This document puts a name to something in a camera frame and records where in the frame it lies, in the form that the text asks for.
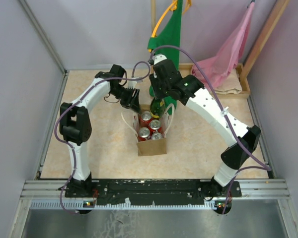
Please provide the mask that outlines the red cola can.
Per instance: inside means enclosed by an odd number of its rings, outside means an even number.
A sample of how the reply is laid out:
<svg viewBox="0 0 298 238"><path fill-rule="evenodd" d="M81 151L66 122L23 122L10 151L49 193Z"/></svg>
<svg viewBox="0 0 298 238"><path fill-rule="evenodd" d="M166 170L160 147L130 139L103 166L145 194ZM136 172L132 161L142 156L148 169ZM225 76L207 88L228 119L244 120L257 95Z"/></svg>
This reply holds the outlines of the red cola can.
<svg viewBox="0 0 298 238"><path fill-rule="evenodd" d="M139 116L140 128L148 127L149 123L152 121L152 116L150 111L143 111Z"/></svg>
<svg viewBox="0 0 298 238"><path fill-rule="evenodd" d="M161 132L162 132L161 121L159 121L159 120L157 120L157 119L153 119L153 120L149 123L149 130L150 130L152 133L156 133L156 132L161 133Z"/></svg>
<svg viewBox="0 0 298 238"><path fill-rule="evenodd" d="M151 131L147 127L141 127L138 131L138 141L150 140Z"/></svg>

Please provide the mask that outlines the green glass bottle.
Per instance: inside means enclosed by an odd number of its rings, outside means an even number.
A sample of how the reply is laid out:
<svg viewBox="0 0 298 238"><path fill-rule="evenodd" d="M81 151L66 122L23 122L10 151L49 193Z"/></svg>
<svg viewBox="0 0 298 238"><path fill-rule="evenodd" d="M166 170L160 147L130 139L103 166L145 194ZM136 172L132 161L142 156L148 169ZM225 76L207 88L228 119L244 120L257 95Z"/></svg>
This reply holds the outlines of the green glass bottle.
<svg viewBox="0 0 298 238"><path fill-rule="evenodd" d="M152 118L158 119L163 116L165 111L165 102L164 99L153 98L150 104L150 114Z"/></svg>

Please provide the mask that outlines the purple soda can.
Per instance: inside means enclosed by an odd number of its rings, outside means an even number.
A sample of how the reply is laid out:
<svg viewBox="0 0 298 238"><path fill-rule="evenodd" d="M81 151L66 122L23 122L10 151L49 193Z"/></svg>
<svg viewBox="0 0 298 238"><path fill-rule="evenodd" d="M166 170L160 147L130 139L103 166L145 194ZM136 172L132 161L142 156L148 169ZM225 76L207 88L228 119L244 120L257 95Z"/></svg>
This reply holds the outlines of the purple soda can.
<svg viewBox="0 0 298 238"><path fill-rule="evenodd" d="M151 136L151 140L163 139L163 135L160 132L155 132Z"/></svg>

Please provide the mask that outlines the watermelon print canvas bag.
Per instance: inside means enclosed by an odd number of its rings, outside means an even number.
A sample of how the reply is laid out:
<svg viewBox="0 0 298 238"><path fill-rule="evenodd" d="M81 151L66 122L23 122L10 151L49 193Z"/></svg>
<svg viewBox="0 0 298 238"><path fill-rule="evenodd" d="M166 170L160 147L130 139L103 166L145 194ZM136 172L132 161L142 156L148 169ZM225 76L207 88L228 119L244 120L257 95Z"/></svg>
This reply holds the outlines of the watermelon print canvas bag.
<svg viewBox="0 0 298 238"><path fill-rule="evenodd" d="M149 105L141 105L141 113L143 111L149 111ZM146 141L138 141L138 131L140 129L140 121L139 116L140 114L133 113L131 120L125 119L125 112L121 112L121 118L126 126L132 131L135 139L136 145L138 148L138 155L139 156L156 156L156 155L163 155L167 153L166 144L167 144L167 135L168 132L173 124L173 117L169 115L168 110L172 112L175 111L175 107L173 104L166 107L163 116L158 118L157 120L161 121L163 139L159 140L146 140Z"/></svg>

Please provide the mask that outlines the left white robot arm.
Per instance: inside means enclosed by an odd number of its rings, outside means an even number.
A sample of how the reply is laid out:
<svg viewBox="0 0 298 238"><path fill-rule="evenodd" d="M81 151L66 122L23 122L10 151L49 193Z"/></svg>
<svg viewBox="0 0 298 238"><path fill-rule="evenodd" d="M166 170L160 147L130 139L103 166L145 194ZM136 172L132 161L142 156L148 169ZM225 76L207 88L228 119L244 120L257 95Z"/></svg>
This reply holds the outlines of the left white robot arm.
<svg viewBox="0 0 298 238"><path fill-rule="evenodd" d="M78 98L60 106L60 117L56 127L63 139L58 140L68 146L73 168L67 187L75 188L81 196L87 197L93 192L87 155L87 141L92 134L89 113L108 94L118 99L123 108L135 113L141 112L139 89L125 88L120 84L126 75L125 69L114 64L109 72L97 73L92 83Z"/></svg>

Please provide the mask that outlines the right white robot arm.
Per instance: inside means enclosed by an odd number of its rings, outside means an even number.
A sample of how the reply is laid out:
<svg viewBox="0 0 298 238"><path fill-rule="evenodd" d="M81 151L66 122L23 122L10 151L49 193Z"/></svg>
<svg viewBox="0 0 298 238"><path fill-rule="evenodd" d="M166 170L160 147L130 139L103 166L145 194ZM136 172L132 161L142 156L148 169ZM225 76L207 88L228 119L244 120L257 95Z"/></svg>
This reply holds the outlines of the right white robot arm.
<svg viewBox="0 0 298 238"><path fill-rule="evenodd" d="M154 73L149 76L158 99L171 97L195 111L225 140L228 148L221 154L222 163L212 178L212 191L224 196L229 182L258 145L261 130L249 127L221 109L203 83L192 75L182 77L172 60L163 54L153 56L150 64Z"/></svg>

